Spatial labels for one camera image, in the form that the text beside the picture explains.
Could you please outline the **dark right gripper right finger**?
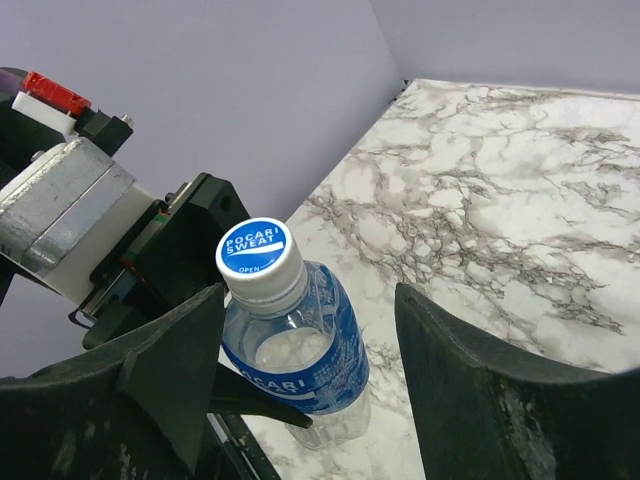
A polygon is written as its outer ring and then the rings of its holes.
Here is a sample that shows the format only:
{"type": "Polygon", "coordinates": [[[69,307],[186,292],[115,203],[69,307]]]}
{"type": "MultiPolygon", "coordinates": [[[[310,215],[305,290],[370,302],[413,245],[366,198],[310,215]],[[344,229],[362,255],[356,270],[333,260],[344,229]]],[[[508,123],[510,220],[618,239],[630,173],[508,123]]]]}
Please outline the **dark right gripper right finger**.
{"type": "Polygon", "coordinates": [[[407,284],[395,323],[430,479],[635,479],[639,373],[533,354],[407,284]]]}

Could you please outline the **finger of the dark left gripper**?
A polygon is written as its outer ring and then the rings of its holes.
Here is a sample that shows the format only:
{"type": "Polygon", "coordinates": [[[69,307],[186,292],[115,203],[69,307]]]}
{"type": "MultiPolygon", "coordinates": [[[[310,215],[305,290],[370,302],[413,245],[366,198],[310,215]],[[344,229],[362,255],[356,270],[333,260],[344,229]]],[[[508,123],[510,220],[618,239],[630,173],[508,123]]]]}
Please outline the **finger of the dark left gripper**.
{"type": "Polygon", "coordinates": [[[278,479],[280,475],[242,419],[243,416],[270,418],[303,429],[311,427],[311,418],[268,395],[230,368],[222,364],[217,366],[209,406],[210,438],[222,460],[215,477],[278,479]]]}

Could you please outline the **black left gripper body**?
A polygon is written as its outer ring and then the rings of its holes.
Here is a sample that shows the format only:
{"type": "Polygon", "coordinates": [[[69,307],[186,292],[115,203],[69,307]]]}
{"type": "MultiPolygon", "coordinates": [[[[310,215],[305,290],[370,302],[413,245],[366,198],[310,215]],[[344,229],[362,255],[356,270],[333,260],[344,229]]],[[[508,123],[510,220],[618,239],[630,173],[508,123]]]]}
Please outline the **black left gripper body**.
{"type": "Polygon", "coordinates": [[[207,173],[155,200],[89,276],[92,289],[69,315],[91,322],[93,349],[166,314],[222,281],[215,251],[224,234],[250,218],[231,182],[207,173]]]}

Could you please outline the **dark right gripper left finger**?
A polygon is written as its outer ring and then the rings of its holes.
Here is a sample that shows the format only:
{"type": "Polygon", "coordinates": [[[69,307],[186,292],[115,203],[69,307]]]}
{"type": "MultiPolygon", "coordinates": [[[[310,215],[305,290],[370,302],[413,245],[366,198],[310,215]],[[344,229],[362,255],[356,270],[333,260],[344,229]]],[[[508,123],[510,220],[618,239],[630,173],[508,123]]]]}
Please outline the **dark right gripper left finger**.
{"type": "Polygon", "coordinates": [[[224,290],[25,378],[1,381],[4,479],[192,479],[224,290]]]}

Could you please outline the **white blue Pocari cap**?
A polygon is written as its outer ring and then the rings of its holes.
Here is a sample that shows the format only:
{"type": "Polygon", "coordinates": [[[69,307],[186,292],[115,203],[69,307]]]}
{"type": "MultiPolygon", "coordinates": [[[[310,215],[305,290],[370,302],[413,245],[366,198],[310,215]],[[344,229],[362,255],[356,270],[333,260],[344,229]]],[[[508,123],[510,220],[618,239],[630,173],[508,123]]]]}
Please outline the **white blue Pocari cap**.
{"type": "Polygon", "coordinates": [[[232,227],[219,241],[215,261],[233,298],[251,311],[287,309],[307,285],[298,245],[276,219],[251,218],[232,227]]]}

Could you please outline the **blue label Pocari bottle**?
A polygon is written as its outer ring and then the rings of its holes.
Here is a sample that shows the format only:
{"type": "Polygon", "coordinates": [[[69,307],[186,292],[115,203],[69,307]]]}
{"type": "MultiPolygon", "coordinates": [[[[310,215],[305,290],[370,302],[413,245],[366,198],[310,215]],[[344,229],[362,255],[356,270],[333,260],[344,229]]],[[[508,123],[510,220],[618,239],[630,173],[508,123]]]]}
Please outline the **blue label Pocari bottle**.
{"type": "Polygon", "coordinates": [[[250,383],[309,416],[289,425],[304,447],[318,450],[363,436],[369,426],[369,361],[356,315],[336,275],[307,262],[303,295],[287,311],[253,315],[231,300],[223,349],[250,383]]]}

